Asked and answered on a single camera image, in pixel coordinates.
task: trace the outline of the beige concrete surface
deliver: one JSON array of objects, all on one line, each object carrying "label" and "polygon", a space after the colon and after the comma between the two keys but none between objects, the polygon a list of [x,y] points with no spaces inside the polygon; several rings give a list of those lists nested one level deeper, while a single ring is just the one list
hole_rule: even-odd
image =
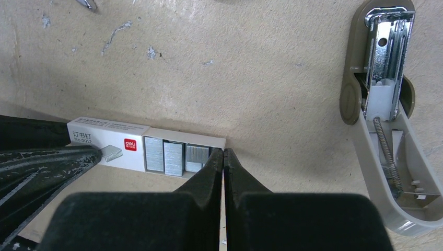
[{"label": "beige concrete surface", "polygon": [[[272,191],[367,195],[338,108],[350,20],[362,2],[96,0],[92,13],[75,0],[2,0],[0,112],[226,137]],[[405,69],[416,89],[411,122],[443,181],[443,2],[413,2]],[[155,59],[147,57],[150,46]],[[98,166],[22,235],[38,241],[56,205],[74,191],[171,191],[183,182]],[[442,233],[390,236],[396,250],[441,250]]]}]

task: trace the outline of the deli logo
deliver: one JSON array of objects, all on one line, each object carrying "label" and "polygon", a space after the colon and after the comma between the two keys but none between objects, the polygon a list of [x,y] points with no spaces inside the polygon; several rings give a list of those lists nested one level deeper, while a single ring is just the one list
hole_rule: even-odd
[{"label": "deli logo", "polygon": [[137,142],[135,140],[125,139],[125,149],[129,151],[137,151]]}]

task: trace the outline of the white cardboard box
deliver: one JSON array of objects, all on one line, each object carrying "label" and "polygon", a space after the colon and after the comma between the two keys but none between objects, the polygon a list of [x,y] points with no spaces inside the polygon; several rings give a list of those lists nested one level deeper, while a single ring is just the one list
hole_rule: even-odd
[{"label": "white cardboard box", "polygon": [[145,172],[143,133],[149,126],[87,117],[67,124],[73,145],[101,149],[101,165]]},{"label": "white cardboard box", "polygon": [[[156,172],[147,170],[144,137],[181,142],[192,145],[225,149],[226,139],[152,128],[147,125],[115,122],[104,119],[80,117],[67,124],[69,137],[73,145],[88,144],[99,149],[103,155],[99,164],[140,172]],[[184,178],[195,173],[184,172]]]}]

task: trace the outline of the white paint speck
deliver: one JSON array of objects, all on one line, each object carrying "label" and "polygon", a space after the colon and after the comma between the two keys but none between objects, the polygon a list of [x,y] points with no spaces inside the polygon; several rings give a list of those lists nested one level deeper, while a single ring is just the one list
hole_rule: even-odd
[{"label": "white paint speck", "polygon": [[209,60],[209,61],[207,61],[207,62],[203,62],[202,64],[203,65],[211,65],[211,64],[213,64],[214,63],[214,60]]},{"label": "white paint speck", "polygon": [[16,244],[14,244],[13,250],[17,250],[19,247],[20,247],[20,243],[17,242]]},{"label": "white paint speck", "polygon": [[154,48],[152,48],[152,46],[149,46],[149,50],[148,50],[148,58],[149,59],[155,59],[155,50]]},{"label": "white paint speck", "polygon": [[45,14],[43,14],[42,21],[43,21],[43,29],[46,29],[51,25],[51,19]]},{"label": "white paint speck", "polygon": [[101,55],[104,55],[105,50],[107,50],[109,48],[109,46],[112,43],[112,39],[114,39],[114,36],[117,34],[118,31],[120,30],[124,30],[124,29],[129,29],[132,25],[132,22],[129,20],[126,23],[122,24],[120,27],[116,28],[112,34],[111,37],[109,38],[108,42],[106,42],[106,44],[104,45],[103,49],[101,50]]}]

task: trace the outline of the metal spring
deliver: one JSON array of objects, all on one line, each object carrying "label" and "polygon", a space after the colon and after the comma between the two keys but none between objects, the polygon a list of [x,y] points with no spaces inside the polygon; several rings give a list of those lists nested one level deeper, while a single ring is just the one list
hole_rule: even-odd
[{"label": "metal spring", "polygon": [[381,145],[381,150],[383,151],[383,155],[388,162],[389,173],[391,175],[392,182],[394,183],[395,188],[398,193],[403,192],[403,187],[401,185],[401,179],[399,175],[399,171],[397,166],[395,165],[394,158],[392,156],[391,150],[389,149],[388,141],[386,140],[386,136],[383,131],[383,127],[381,126],[380,118],[375,117],[372,121],[374,123],[375,131],[377,133],[378,141]]}]

